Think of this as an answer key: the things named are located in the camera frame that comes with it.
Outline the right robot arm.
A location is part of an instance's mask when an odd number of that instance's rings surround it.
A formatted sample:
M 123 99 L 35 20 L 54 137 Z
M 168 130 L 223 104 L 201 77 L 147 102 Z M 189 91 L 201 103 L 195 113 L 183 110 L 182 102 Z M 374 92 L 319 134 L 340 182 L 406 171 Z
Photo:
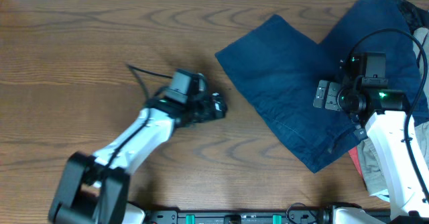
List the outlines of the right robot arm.
M 406 94 L 388 89 L 385 79 L 358 77 L 346 85 L 321 80 L 313 105 L 357 118 L 378 155 L 392 223 L 427 223 L 428 167 Z

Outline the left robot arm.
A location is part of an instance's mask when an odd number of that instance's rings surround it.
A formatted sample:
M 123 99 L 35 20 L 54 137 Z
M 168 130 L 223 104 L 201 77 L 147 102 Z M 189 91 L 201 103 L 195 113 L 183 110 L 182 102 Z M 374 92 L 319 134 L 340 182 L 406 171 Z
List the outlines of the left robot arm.
M 91 155 L 76 152 L 66 162 L 48 220 L 51 223 L 143 223 L 145 211 L 128 201 L 131 176 L 174 131 L 225 117 L 218 93 L 179 103 L 148 100 L 137 119 L 112 143 Z

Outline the dark blue denim shorts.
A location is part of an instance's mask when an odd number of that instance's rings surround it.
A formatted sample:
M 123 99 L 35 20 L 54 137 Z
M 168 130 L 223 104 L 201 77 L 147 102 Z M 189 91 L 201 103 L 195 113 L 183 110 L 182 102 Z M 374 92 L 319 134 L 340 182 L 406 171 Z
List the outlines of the dark blue denim shorts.
M 383 52 L 389 87 L 414 100 L 421 80 L 409 31 L 393 0 L 359 0 L 321 43 L 274 15 L 216 58 L 276 137 L 318 172 L 360 142 L 347 115 L 313 106 L 319 81 L 338 81 L 350 51 Z

